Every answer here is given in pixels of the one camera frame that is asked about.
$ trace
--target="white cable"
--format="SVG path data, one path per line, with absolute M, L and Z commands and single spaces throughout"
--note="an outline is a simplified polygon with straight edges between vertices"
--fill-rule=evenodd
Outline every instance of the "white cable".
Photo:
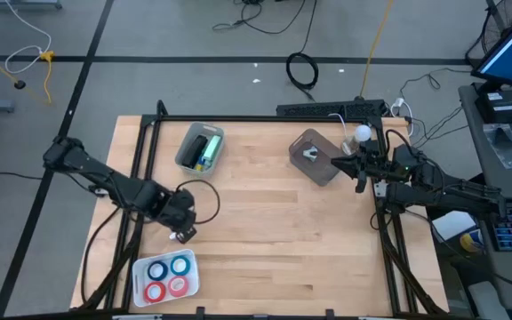
M 390 106 L 390 114 L 392 115 L 392 117 L 397 117 L 398 114 L 395 115 L 395 113 L 392 111 L 392 109 L 398 108 L 398 112 L 400 113 L 400 107 L 402 107 L 403 105 L 405 105 L 406 108 L 408 109 L 409 117 L 412 119 L 413 118 L 412 109 L 410 108 L 410 105 L 406 102 L 406 100 L 404 100 L 403 98 L 396 99 L 395 103 L 393 103 L 392 106 Z M 408 136 L 411 137 L 413 132 L 414 132 L 413 125 L 410 124 L 410 130 L 408 131 Z
M 5 2 L 6 2 L 6 3 L 7 3 L 7 5 L 9 6 L 9 9 L 11 10 L 11 12 L 13 12 L 13 14 L 15 15 L 15 17 L 17 17 L 17 19 L 19 19 L 21 22 L 23 22 L 23 23 L 24 23 L 24 24 L 26 24 L 27 26 L 31 27 L 31 28 L 32 28 L 32 29 L 34 29 L 35 31 L 38 31 L 38 32 L 42 33 L 43 35 L 45 35 L 45 36 L 47 36 L 47 37 L 49 38 L 49 43 L 48 43 L 48 45 L 46 46 L 46 49 L 44 49 L 44 51 L 43 51 L 43 49 L 42 49 L 40 46 L 38 46 L 38 45 L 28 45 L 28 46 L 26 46 L 26 47 L 20 48 L 18 51 L 16 51 L 16 52 L 12 53 L 9 57 L 7 57 L 7 59 L 5 59 L 5 70 L 7 70 L 7 72 L 9 72 L 10 74 L 14 74 L 14 75 L 16 75 L 16 74 L 19 74 L 19 73 L 21 73 L 21 72 L 23 72 L 23 71 L 27 70 L 28 68 L 31 68 L 31 67 L 35 64 L 35 62 L 36 62 L 37 60 L 39 60 L 39 58 L 40 58 L 41 54 L 43 54 L 43 53 L 45 53 L 45 52 L 48 52 L 48 51 L 49 51 L 49 49 L 51 48 L 52 37 L 51 37 L 51 35 L 49 35 L 48 33 L 46 33 L 46 32 L 44 32 L 43 30 L 41 30 L 40 28 L 37 28 L 37 27 L 33 26 L 32 24 L 30 24 L 30 23 L 26 22 L 23 18 L 21 18 L 21 17 L 19 16 L 19 14 L 17 14 L 17 12 L 16 12 L 16 11 L 13 9 L 13 7 L 11 6 L 11 4 L 9 3 L 9 0 L 5 0 Z M 18 71 L 11 71 L 11 70 L 9 69 L 9 66 L 7 66 L 7 64 L 9 63 L 9 60 L 10 60 L 11 58 L 13 58 L 14 56 L 16 56 L 17 54 L 19 54 L 20 52 L 24 52 L 25 50 L 28 50 L 28 49 L 37 49 L 37 50 L 39 51 L 38 56 L 37 56 L 37 57 L 36 57 L 36 58 L 31 62 L 31 63 L 29 63 L 26 67 L 24 67 L 23 69 L 18 70 Z
M 345 125 L 345 120 L 343 120 L 343 117 L 340 114 L 329 114 L 328 116 L 338 116 L 341 120 L 341 123 L 343 124 L 343 131 L 345 132 L 345 137 L 348 137 L 347 135 L 347 126 Z

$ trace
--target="wire bundle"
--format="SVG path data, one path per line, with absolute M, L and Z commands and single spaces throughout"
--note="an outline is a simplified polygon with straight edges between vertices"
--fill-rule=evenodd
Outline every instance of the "wire bundle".
M 48 40 L 49 40 L 47 45 L 46 45 L 46 47 L 44 48 L 44 50 L 40 46 L 32 44 L 32 45 L 27 45 L 25 47 L 22 47 L 18 51 L 10 54 L 9 57 L 7 57 L 7 59 L 5 59 L 5 63 L 4 63 L 5 70 L 8 73 L 12 74 L 12 75 L 17 75 L 17 74 L 19 74 L 19 73 L 21 73 L 23 71 L 26 71 L 27 69 L 33 67 L 35 62 L 37 62 L 39 59 L 46 60 L 48 62 L 49 68 L 48 68 L 48 72 L 47 72 L 46 78 L 44 80 L 43 87 L 44 87 L 44 92 L 46 93 L 46 96 L 47 96 L 46 103 L 51 105 L 52 104 L 52 97 L 51 97 L 51 93 L 49 92 L 49 89 L 48 89 L 48 83 L 49 83 L 49 80 L 51 79 L 52 57 L 54 56 L 54 52 L 49 51 L 51 49 L 52 37 L 48 33 L 44 32 L 42 29 L 33 26 L 32 24 L 28 23 L 23 18 L 21 18 L 21 16 L 19 16 L 19 14 L 11 6 L 11 4 L 9 3 L 9 0 L 5 0 L 5 2 L 7 3 L 7 6 L 9 6 L 9 9 L 15 15 L 15 17 L 17 17 L 17 19 L 19 19 L 19 21 L 23 22 L 26 26 L 34 29 L 35 31 L 45 35 L 48 38 Z M 11 59 L 13 59 L 13 57 L 15 57 L 16 55 L 18 55 L 21 52 L 24 52 L 26 50 L 31 50 L 31 49 L 37 49 L 37 51 L 38 51 L 38 55 L 37 55 L 37 57 L 33 61 L 31 61 L 29 64 L 27 64 L 26 67 L 24 67 L 22 69 L 19 69 L 19 70 L 11 70 L 9 68 L 9 61 Z
M 251 20 L 254 20 L 256 17 L 260 16 L 260 14 L 262 13 L 262 4 L 261 4 L 262 1 L 263 0 L 242 0 L 240 2 L 234 1 L 234 4 L 244 4 L 242 10 L 240 11 L 240 19 L 233 23 L 218 23 L 218 24 L 212 26 L 212 30 L 213 31 L 226 31 L 226 30 L 238 28 L 240 26 L 245 25 L 249 28 L 252 28 L 252 29 L 259 31 L 266 35 L 279 35 L 279 34 L 285 32 L 285 30 L 287 30 L 293 24 L 293 22 L 298 18 L 298 16 L 301 13 L 301 10 L 303 9 L 303 7 L 305 6 L 305 4 L 307 2 L 307 0 L 303 0 L 301 2 L 300 8 L 295 13 L 292 20 L 290 20 L 290 22 L 285 26 L 285 28 L 282 28 L 277 31 L 269 31 L 269 30 L 265 30 L 265 29 L 256 27 L 253 24 L 251 24 L 251 22 L 250 22 Z M 253 16 L 246 17 L 244 15 L 244 12 L 246 11 L 246 9 L 248 7 L 254 6 L 254 5 L 258 7 L 258 11 Z M 309 91 L 311 89 L 313 89 L 317 84 L 317 80 L 319 78 L 319 67 L 317 66 L 317 63 L 313 60 L 313 58 L 311 58 L 307 54 L 303 53 L 303 51 L 305 50 L 306 46 L 308 45 L 309 32 L 311 31 L 311 26 L 313 25 L 313 18 L 316 14 L 316 7 L 317 7 L 317 0 L 315 0 L 314 4 L 313 4 L 313 10 L 311 12 L 311 17 L 309 18 L 308 32 L 306 34 L 306 39 L 305 39 L 305 42 L 303 43 L 303 46 L 301 47 L 301 50 L 290 54 L 285 62 L 285 72 L 288 75 L 288 78 L 290 79 L 292 84 L 296 88 L 298 88 L 301 92 L 303 92 L 308 97 L 308 99 L 313 100 L 313 101 L 315 101 L 315 99 L 313 98 L 311 93 L 309 93 Z M 304 84 L 304 83 L 298 81 L 293 76 L 293 73 L 291 70 L 291 64 L 294 59 L 303 59 L 312 67 L 314 75 L 313 75 L 313 79 L 311 80 L 311 82 Z

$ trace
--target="plastic container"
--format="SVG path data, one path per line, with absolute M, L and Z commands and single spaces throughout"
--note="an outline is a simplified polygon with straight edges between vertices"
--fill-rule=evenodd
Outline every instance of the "plastic container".
M 183 162 L 182 159 L 185 156 L 185 153 L 187 152 L 191 143 L 193 143 L 193 141 L 199 135 L 205 136 L 209 142 L 211 141 L 212 136 L 215 136 L 215 135 L 220 136 L 220 143 L 219 143 L 219 146 L 217 147 L 217 151 L 214 155 L 214 158 L 212 159 L 212 165 L 211 165 L 211 167 L 209 167 L 208 169 L 206 169 L 204 171 L 194 170 L 194 169 L 187 168 L 186 166 L 182 165 L 182 162 Z M 181 168 L 183 171 L 185 171 L 187 173 L 190 173 L 197 177 L 208 177 L 214 171 L 214 167 L 216 167 L 216 165 L 219 161 L 220 152 L 222 152 L 223 147 L 224 147 L 224 131 L 221 128 L 215 127 L 210 124 L 194 122 L 188 128 L 187 134 L 185 135 L 185 138 L 183 138 L 183 141 L 181 142 L 179 151 L 177 151 L 177 155 L 175 156 L 175 163 L 176 163 L 176 165 L 179 166 L 179 168 Z
M 311 161 L 303 155 L 304 151 L 310 150 L 312 147 L 317 148 L 315 161 Z M 331 159 L 344 156 L 339 148 L 313 129 L 304 131 L 291 144 L 289 152 L 290 162 L 319 186 L 325 186 L 339 173 L 339 169 L 331 164 Z
M 171 264 L 174 258 L 183 256 L 189 261 L 188 270 L 183 270 L 180 266 L 175 267 L 175 270 L 172 269 Z M 155 264 L 153 268 L 150 268 L 154 262 L 161 261 L 167 267 L 167 274 L 160 280 L 151 279 L 148 275 L 150 272 L 154 276 L 161 276 L 162 272 L 155 269 L 158 264 Z M 178 294 L 179 297 L 175 297 L 172 295 L 172 291 L 170 290 L 169 283 L 176 276 L 183 276 L 187 279 L 188 288 L 182 293 L 182 295 Z M 144 259 L 139 259 L 133 262 L 132 266 L 132 280 L 133 280 L 133 303 L 138 307 L 147 307 L 157 303 L 167 302 L 175 299 L 185 298 L 188 296 L 192 296 L 196 292 L 199 291 L 199 271 L 196 266 L 196 258 L 195 254 L 189 250 L 179 250 L 176 252 L 170 252 L 166 254 L 161 254 L 155 257 L 149 257 Z M 146 299 L 145 291 L 148 286 L 154 282 L 160 282 L 165 287 L 164 297 L 160 299 L 160 301 L 151 302 Z M 155 298 L 154 294 L 150 293 L 150 298 Z

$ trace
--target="gray plastic bin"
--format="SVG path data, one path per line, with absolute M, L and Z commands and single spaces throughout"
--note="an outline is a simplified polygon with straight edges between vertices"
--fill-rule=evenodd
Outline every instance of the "gray plastic bin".
M 215 153 L 214 159 L 212 160 L 212 165 L 209 169 L 202 171 L 202 172 L 191 169 L 191 168 L 187 168 L 186 166 L 181 165 L 182 158 L 184 157 L 186 151 L 190 147 L 191 143 L 193 143 L 195 138 L 199 135 L 205 136 L 209 142 L 211 141 L 212 136 L 215 136 L 215 135 L 220 136 L 220 143 L 219 143 L 219 146 L 217 147 L 217 151 Z M 187 134 L 185 135 L 185 138 L 183 138 L 183 141 L 181 142 L 179 151 L 177 151 L 177 155 L 175 156 L 175 163 L 183 171 L 188 172 L 192 175 L 195 175 L 197 177 L 209 177 L 212 174 L 212 172 L 214 171 L 214 167 L 216 167 L 217 163 L 219 162 L 220 152 L 222 152 L 222 147 L 224 147 L 224 131 L 221 128 L 215 127 L 214 125 L 210 125 L 210 124 L 194 122 L 188 128 Z

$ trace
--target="wooden tabletop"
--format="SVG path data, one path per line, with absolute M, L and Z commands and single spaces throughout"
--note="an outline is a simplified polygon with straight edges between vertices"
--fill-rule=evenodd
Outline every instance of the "wooden tabletop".
M 385 129 L 406 135 L 406 122 L 385 118 Z M 140 116 L 120 116 L 110 146 L 108 165 L 129 174 Z M 195 252 L 199 292 L 185 299 L 132 312 L 193 314 L 197 306 L 207 314 L 391 316 L 382 248 L 377 231 L 369 226 L 374 213 L 371 187 L 355 193 L 356 181 L 340 172 L 319 187 L 290 164 L 288 147 L 308 128 L 336 146 L 344 138 L 337 123 L 212 123 L 225 132 L 225 145 L 210 181 L 218 189 L 218 217 L 200 225 L 187 244 L 169 240 L 170 230 L 159 224 L 144 227 L 140 258 L 189 248 Z M 169 189 L 193 177 L 174 162 L 189 122 L 163 122 L 153 179 Z M 352 132 L 354 125 L 348 124 Z M 399 139 L 390 135 L 391 146 Z M 146 152 L 149 138 L 146 139 Z M 145 167 L 147 156 L 144 154 Z M 197 220 L 214 211 L 214 195 L 201 186 L 188 187 L 196 198 Z M 113 211 L 99 199 L 89 235 Z M 426 214 L 423 208 L 414 211 Z M 113 257 L 120 215 L 98 234 L 89 255 L 87 295 L 107 274 Z M 436 251 L 426 221 L 402 218 L 413 274 L 438 306 L 447 309 Z M 122 291 L 125 270 L 118 278 Z M 402 285 L 399 294 L 404 297 Z M 71 305 L 78 306 L 80 276 Z M 407 310 L 405 299 L 401 299 Z

